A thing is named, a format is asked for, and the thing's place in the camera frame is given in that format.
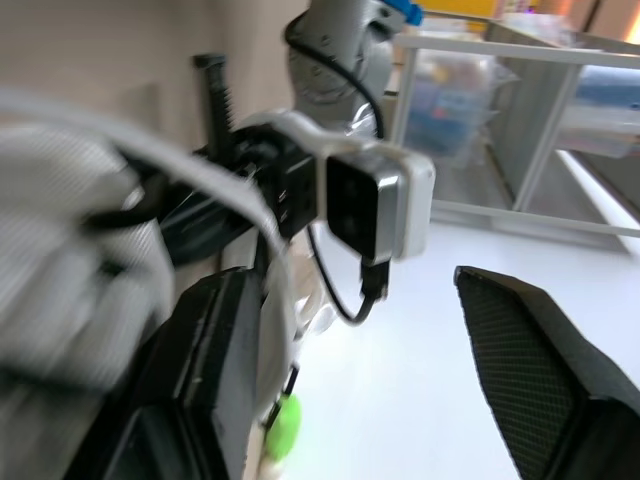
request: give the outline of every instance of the green ball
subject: green ball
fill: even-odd
[[[283,396],[280,399],[280,412],[265,439],[267,455],[276,462],[289,455],[298,438],[301,422],[302,407],[298,397]]]

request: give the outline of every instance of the black cable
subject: black cable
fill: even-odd
[[[310,59],[324,65],[328,69],[340,75],[347,82],[349,82],[358,91],[358,93],[360,93],[360,95],[364,97],[369,105],[371,105],[371,110],[373,110],[373,116],[376,120],[376,137],[378,137],[379,139],[383,139],[384,119],[382,117],[382,109],[380,108],[380,105],[371,94],[371,92],[367,90],[367,87],[365,87],[353,73],[351,73],[349,70],[344,68],[332,58],[329,58],[318,50],[296,40],[295,29],[300,21],[304,18],[306,13],[307,12],[304,12],[301,15],[297,16],[289,23],[289,25],[287,25],[284,30],[284,41],[287,42],[287,45],[289,45],[292,50],[295,50],[296,52],[299,52],[304,56],[309,57]]]
[[[382,116],[382,109],[380,105],[374,98],[374,96],[369,92],[367,87],[365,87],[362,82],[349,70],[344,68],[338,62],[324,55],[323,53],[315,50],[314,48],[305,45],[298,40],[296,40],[296,32],[295,29],[300,23],[300,21],[304,18],[306,12],[302,13],[298,17],[294,18],[285,28],[284,31],[284,40],[291,47],[292,50],[301,53],[302,55],[309,57],[310,59],[324,65],[331,71],[337,73],[342,78],[344,78],[349,84],[351,84],[357,91],[364,97],[364,99],[371,105],[371,110],[373,111],[373,116],[376,122],[376,137],[379,139],[384,139],[384,118]],[[358,313],[354,316],[347,311],[347,309],[342,304],[342,301],[338,297],[335,289],[333,288],[333,283],[329,278],[327,270],[324,266],[324,262],[322,261],[322,257],[320,255],[320,251],[318,249],[318,245],[316,243],[315,234],[313,229],[309,226],[307,227],[307,235],[309,236],[309,243],[311,244],[311,250],[313,251],[313,256],[315,258],[316,264],[318,265],[318,270],[320,271],[320,275],[322,276],[322,280],[324,281],[325,286],[327,287],[327,293],[329,297],[331,297],[331,301],[338,309],[338,312],[344,319],[344,321],[350,325],[360,325],[362,322],[366,320],[371,313],[371,309],[373,308],[373,304],[386,293],[386,281],[388,280],[388,272],[389,272],[389,264],[386,263],[384,265],[374,267],[374,268],[382,268],[383,273],[382,276],[379,275],[379,272],[375,272],[375,280],[373,285],[373,291],[375,294],[365,294],[365,298],[362,301],[362,305]],[[366,265],[362,265],[362,269],[366,270],[369,267]]]
[[[374,299],[372,297],[365,297],[364,300],[362,301],[362,305],[358,313],[356,315],[352,315],[351,313],[349,313],[347,309],[344,307],[344,305],[342,304],[342,301],[340,300],[340,298],[338,297],[338,294],[333,288],[333,283],[331,282],[331,279],[329,278],[329,274],[327,273],[326,267],[324,266],[324,262],[322,261],[322,258],[319,255],[318,244],[316,243],[316,236],[311,226],[307,227],[307,235],[309,236],[309,243],[311,244],[311,250],[313,251],[313,258],[315,259],[316,265],[318,266],[318,270],[320,271],[320,276],[322,277],[322,280],[324,281],[324,284],[327,287],[327,293],[329,294],[329,297],[331,297],[331,301],[334,303],[334,305],[338,309],[338,313],[340,313],[344,321],[347,322],[348,324],[360,325],[362,322],[364,322],[367,319],[367,317],[369,316],[369,313],[371,313],[373,304],[376,302],[377,299]]]

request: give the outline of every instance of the white surface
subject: white surface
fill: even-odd
[[[332,240],[322,246],[338,291],[355,308],[356,259]],[[296,385],[302,429],[285,478],[518,478],[478,383],[453,285],[457,265],[544,288],[640,383],[637,260],[434,224],[427,252],[393,266],[389,299],[362,327],[336,323],[305,344]]]
[[[443,52],[465,52],[498,57],[523,58],[576,65],[601,65],[603,67],[638,68],[638,58],[575,48],[534,47],[499,42],[470,42],[448,38],[425,37],[401,33],[394,38],[394,45],[409,49],[426,48]]]

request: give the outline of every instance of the cable connector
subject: cable connector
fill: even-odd
[[[377,265],[360,264],[362,287],[360,292],[364,298],[378,301],[387,298],[389,293],[389,262]]]

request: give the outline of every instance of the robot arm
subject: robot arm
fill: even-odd
[[[371,135],[372,109],[343,76],[299,52],[302,44],[337,63],[376,101],[392,69],[391,39],[404,24],[419,25],[422,10],[409,0],[313,0],[287,28],[295,109],[325,128]]]

